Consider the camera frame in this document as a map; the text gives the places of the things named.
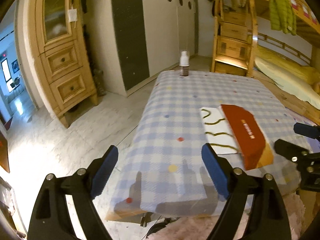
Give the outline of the cream mattress sheet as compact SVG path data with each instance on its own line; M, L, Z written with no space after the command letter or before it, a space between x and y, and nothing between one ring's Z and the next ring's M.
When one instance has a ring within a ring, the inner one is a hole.
M319 109L319 94L306 81L260 57L255 58L255 65L262 73L273 80L281 90Z

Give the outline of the wooden bunk bed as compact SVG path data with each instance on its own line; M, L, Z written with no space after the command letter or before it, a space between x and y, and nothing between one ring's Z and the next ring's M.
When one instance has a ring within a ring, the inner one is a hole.
M261 8L268 9L268 0L254 0L256 14ZM279 53L287 59L291 59L302 66L311 67L311 59L304 53L293 47L291 44L287 44L274 36L263 34L259 32L258 26L258 45L268 48L272 51ZM259 69L253 71L253 76L260 80L273 94L274 96L288 109L295 113L304 116L305 118L313 121L315 124L319 124L319 109L316 109L310 103L299 100L296 96L289 94L281 90L273 80L262 73Z

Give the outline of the red and white paper bag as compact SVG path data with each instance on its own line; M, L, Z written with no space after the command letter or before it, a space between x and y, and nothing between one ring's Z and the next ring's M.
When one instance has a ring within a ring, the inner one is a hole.
M270 141L251 112L222 104L202 107L200 115L207 142L216 154L240 154L246 171L273 164Z

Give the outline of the yellow blanket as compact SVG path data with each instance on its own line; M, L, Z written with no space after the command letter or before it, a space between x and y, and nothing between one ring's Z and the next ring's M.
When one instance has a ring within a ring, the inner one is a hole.
M268 48L258 45L255 57L287 70L310 85L319 82L319 71L316 68L302 66Z

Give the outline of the blue checkered tablecloth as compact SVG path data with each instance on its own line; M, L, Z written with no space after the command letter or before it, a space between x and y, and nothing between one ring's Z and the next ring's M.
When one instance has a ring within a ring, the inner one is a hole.
M202 146L225 145L229 133L207 134L204 123L221 126L209 108L237 105L253 114L266 139L308 147L295 120L258 80L228 74L162 72L155 83L121 169L107 220L144 212L170 216L218 215L225 200L202 161Z

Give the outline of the wooden stair drawers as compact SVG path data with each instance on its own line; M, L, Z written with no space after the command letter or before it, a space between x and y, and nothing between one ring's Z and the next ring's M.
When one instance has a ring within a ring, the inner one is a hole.
M254 0L215 0L210 71L252 77L257 44Z

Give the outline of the green puffer jacket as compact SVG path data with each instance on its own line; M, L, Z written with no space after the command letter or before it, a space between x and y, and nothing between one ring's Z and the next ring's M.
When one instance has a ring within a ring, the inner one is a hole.
M271 29L297 35L296 15L289 0L269 0Z

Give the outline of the small brown bottle white cap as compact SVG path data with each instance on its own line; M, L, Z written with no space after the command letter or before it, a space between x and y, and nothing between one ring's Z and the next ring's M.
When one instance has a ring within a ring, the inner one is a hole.
M188 77L189 76L189 53L186 50L181 51L180 55L180 76Z

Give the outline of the wooden cabinet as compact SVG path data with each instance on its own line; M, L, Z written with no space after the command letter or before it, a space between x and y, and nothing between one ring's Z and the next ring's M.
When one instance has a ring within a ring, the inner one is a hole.
M29 42L35 72L53 117L90 98L98 104L84 38L81 0L30 0Z

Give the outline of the white wardrobe with holes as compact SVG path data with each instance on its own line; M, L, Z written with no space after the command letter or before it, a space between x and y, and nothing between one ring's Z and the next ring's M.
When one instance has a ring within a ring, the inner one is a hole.
M124 88L129 91L196 54L195 0L111 0Z

